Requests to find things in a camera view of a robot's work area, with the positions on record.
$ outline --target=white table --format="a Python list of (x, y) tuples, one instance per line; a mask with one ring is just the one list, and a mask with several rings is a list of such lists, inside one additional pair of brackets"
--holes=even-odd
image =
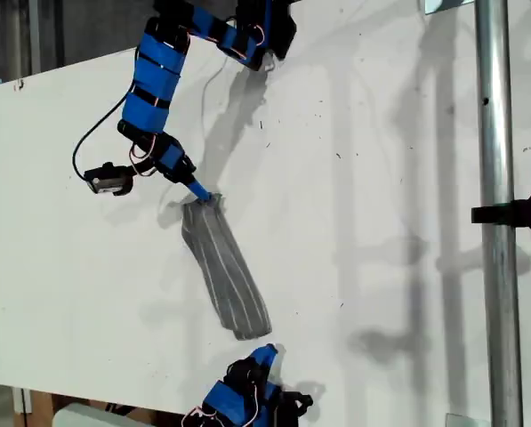
[[(71, 170), (80, 135), (128, 87), (132, 52), (0, 86), (0, 383), (181, 412), (277, 342), (285, 383), (317, 398), (305, 425), (487, 419), (473, 13), (306, 0), (267, 76), (233, 60), (220, 71), (224, 56), (193, 42), (166, 131), (226, 197), (273, 322), (258, 342), (219, 326), (181, 239), (183, 188), (156, 176), (95, 196)], [(511, 36), (527, 197), (527, 0), (511, 2)], [(83, 146), (82, 169), (126, 163), (119, 117)], [(519, 252), (531, 425), (529, 231)]]

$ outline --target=metal pole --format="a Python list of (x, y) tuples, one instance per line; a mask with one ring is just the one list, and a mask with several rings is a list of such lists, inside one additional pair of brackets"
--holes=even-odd
[[(482, 205), (514, 199), (507, 0), (476, 0)], [(516, 236), (483, 225), (493, 427), (522, 427)]]

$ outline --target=gray sock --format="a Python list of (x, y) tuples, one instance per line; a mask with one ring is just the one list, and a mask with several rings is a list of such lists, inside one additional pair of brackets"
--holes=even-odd
[(221, 325), (238, 340), (271, 332), (265, 302), (229, 225), (221, 212), (221, 195), (184, 205), (182, 237), (196, 257)]

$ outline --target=black cable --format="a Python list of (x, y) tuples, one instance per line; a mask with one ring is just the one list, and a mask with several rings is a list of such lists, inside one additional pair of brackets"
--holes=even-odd
[(20, 389), (22, 393), (22, 413), (24, 415), (24, 427), (28, 427), (28, 414), (26, 414), (26, 399), (24, 398), (24, 389)]
[[(136, 49), (134, 50), (134, 60), (135, 60), (135, 62), (137, 61), (138, 54), (139, 54), (139, 46), (137, 46)], [(79, 140), (79, 142), (77, 143), (76, 147), (74, 148), (73, 154), (71, 155), (71, 164), (73, 165), (73, 170), (76, 172), (76, 175), (79, 177), (80, 180), (85, 181), (85, 178), (79, 172), (79, 169), (77, 168), (77, 163), (76, 163), (77, 152), (79, 151), (79, 149), (81, 148), (82, 144), (87, 139), (87, 137), (89, 135), (91, 135), (95, 131), (95, 129), (97, 129), (99, 126), (101, 126), (101, 124), (105, 120), (107, 120), (109, 118), (109, 116), (111, 114), (113, 114), (115, 112), (115, 110), (118, 109), (123, 102), (125, 102), (126, 95), (128, 95), (128, 93), (133, 89), (133, 86), (134, 86), (134, 81), (131, 83), (131, 86), (129, 86), (129, 89), (126, 91), (125, 96), (123, 98), (121, 98), (121, 100), (117, 104), (115, 104), (115, 107), (110, 109), (109, 112), (105, 116), (103, 116), (103, 118), (99, 122), (97, 122), (95, 125), (93, 125), (93, 127), (89, 131), (87, 131), (85, 133), (85, 135), (81, 138), (81, 140)]]

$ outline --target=blue robotic arm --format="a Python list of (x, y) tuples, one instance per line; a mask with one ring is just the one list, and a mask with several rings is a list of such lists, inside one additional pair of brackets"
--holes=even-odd
[(133, 188), (133, 176), (154, 168), (166, 179), (187, 186), (198, 198), (210, 198), (194, 177), (196, 167), (180, 143), (164, 132), (190, 36), (215, 43), (231, 58), (258, 70), (266, 52), (284, 59), (296, 33), (289, 12), (293, 0), (242, 2), (236, 9), (234, 28), (182, 0), (155, 1), (159, 16), (149, 20), (137, 48), (133, 84), (125, 96), (123, 118), (117, 127), (133, 143), (132, 151), (138, 147), (146, 155), (132, 166), (107, 163), (85, 172), (84, 180), (93, 192), (127, 194)]

